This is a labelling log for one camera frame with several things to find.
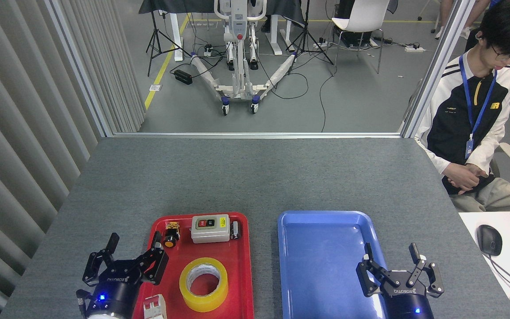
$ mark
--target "gray floor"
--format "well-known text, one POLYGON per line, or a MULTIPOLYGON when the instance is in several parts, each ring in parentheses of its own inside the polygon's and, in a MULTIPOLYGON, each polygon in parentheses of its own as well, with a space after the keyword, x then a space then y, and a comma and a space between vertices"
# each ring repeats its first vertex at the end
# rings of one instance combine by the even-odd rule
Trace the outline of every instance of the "gray floor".
MULTIPOLYGON (((334 2, 311 2, 309 18, 314 21, 310 23, 309 30, 315 38, 328 34, 330 26, 325 21, 328 20, 326 13, 331 16, 334 2)), ((148 54, 144 51, 151 36, 152 22, 150 14, 137 14, 140 3, 139 0, 117 0, 116 8, 130 45, 137 83, 146 97, 150 84, 154 83, 168 54, 153 60, 151 76, 147 77, 148 54)), ((229 115, 224 117, 221 114, 220 102, 200 77, 194 78, 191 85, 185 85, 169 74, 169 70, 180 64, 170 59, 160 82, 162 89, 152 99, 140 131, 320 132, 324 126, 324 132, 396 132, 409 96, 419 79, 425 76, 437 46, 437 40, 433 38, 430 30, 434 26, 438 6, 431 2, 423 14, 423 20, 419 22, 417 16, 424 5, 424 0, 401 1, 395 14, 386 14, 382 28, 385 38, 391 38, 398 43, 419 43, 428 52, 405 53, 398 45, 384 47, 381 71, 376 74, 374 67, 377 64, 378 49, 362 52, 359 57, 355 52, 340 51, 337 73, 325 84, 324 81, 330 77, 330 68, 327 63, 318 60, 324 57, 314 57, 304 64, 312 57, 306 53, 295 63, 295 67, 300 68, 293 72, 300 75, 286 76, 276 90, 281 97, 304 95, 296 99, 281 99, 270 93, 263 99, 255 115, 249 113, 249 101, 233 101, 229 115)), ((194 14, 192 17, 197 22, 206 22, 207 14, 194 14)), ((216 21, 214 15, 209 17, 212 23, 216 21)), ((182 24, 184 18, 184 15, 179 15, 179 24, 182 24)), ((156 16, 156 20, 160 30, 164 31, 162 17, 156 16)), ((279 22, 279 28, 284 28, 285 24, 279 22)), ((170 20, 166 20, 166 25, 167 34, 171 34, 170 20)), ((294 28, 291 39, 295 38, 297 32, 294 28)), ((196 41, 196 50, 202 52, 203 40, 214 46, 223 45, 221 34, 220 23, 217 27, 212 25, 209 30, 207 27, 197 27, 195 39, 193 29, 188 24, 182 34, 184 49, 192 51, 196 41)), ((286 59, 286 55, 271 55, 267 39, 260 32, 257 35, 261 64, 267 73, 271 74, 286 59)), ((164 39, 161 44, 162 49, 170 47, 170 43, 164 39)), ((279 44, 284 50, 285 45, 281 38, 279 44)), ((465 40, 460 38, 452 57, 461 54, 464 46, 465 40)), ((335 49, 328 51, 328 56, 332 59, 335 54, 335 49)), ((198 73, 195 67, 188 65, 189 59, 183 62, 186 64, 179 69, 192 75, 198 73)), ((231 84, 231 74, 227 71, 225 59, 212 72, 222 84, 231 84)), ((261 67, 258 71, 251 71, 251 78, 254 83, 261 84, 267 80, 261 67)), ((506 125, 506 137, 503 141, 510 143, 510 120, 506 125)), ((498 154, 496 158, 502 177, 510 181, 510 160, 504 154, 498 154)))

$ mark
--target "red tray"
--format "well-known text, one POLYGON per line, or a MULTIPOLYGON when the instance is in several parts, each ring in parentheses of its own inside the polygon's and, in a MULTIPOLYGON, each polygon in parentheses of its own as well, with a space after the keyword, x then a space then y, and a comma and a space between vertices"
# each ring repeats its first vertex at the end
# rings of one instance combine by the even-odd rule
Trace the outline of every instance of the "red tray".
POLYGON ((168 265, 160 285, 142 284, 133 319, 143 319, 144 299, 159 293, 166 301, 168 319, 253 319, 253 283, 251 282, 251 251, 247 218, 238 212, 164 216, 152 225, 149 246, 155 231, 158 230, 164 234, 168 222, 180 223, 180 240, 175 247, 165 248, 168 265), (190 236, 192 217, 215 214, 228 214, 230 223, 239 222, 241 238, 228 242, 194 244, 190 236), (204 313, 193 311, 184 303, 178 286, 178 279, 184 267, 200 257, 219 260, 227 271, 229 282, 229 291, 221 306, 204 313))

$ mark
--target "khaki pants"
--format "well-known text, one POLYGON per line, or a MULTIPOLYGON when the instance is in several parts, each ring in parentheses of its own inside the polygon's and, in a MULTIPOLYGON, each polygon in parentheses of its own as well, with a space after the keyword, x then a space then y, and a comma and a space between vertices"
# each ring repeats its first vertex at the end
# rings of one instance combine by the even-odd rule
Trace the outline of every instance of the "khaki pants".
POLYGON ((495 178, 479 192, 450 198, 459 212, 510 212, 510 183, 495 178))

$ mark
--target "hand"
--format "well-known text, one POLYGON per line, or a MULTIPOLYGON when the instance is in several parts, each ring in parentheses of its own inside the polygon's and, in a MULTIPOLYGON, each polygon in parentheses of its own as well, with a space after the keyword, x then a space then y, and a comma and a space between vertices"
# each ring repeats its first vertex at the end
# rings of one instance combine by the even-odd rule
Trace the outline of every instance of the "hand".
POLYGON ((476 164, 468 163, 466 164, 466 167, 470 172, 473 172, 475 176, 489 177, 489 175, 487 175, 487 172, 480 169, 479 166, 477 166, 476 164))
POLYGON ((471 165, 474 167, 467 167, 465 165, 450 163, 443 171, 443 174, 448 178, 448 182, 450 182, 452 186, 461 189, 458 195, 461 195, 466 191, 473 190, 473 188, 479 184, 479 178, 476 173, 479 174, 483 171, 480 170, 476 165, 471 165))

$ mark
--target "packing tape roll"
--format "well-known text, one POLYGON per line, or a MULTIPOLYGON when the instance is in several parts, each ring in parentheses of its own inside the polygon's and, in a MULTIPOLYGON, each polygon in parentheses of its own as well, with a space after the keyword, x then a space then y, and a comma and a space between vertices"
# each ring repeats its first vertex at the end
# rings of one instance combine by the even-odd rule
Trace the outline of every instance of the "packing tape roll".
POLYGON ((190 262, 180 274, 178 281, 180 293, 190 309, 197 312, 208 312, 219 307, 227 297, 228 281, 225 267, 216 259, 202 257, 190 262), (192 283, 204 274, 214 275, 219 279, 218 287, 204 296, 195 295, 190 291, 192 283))

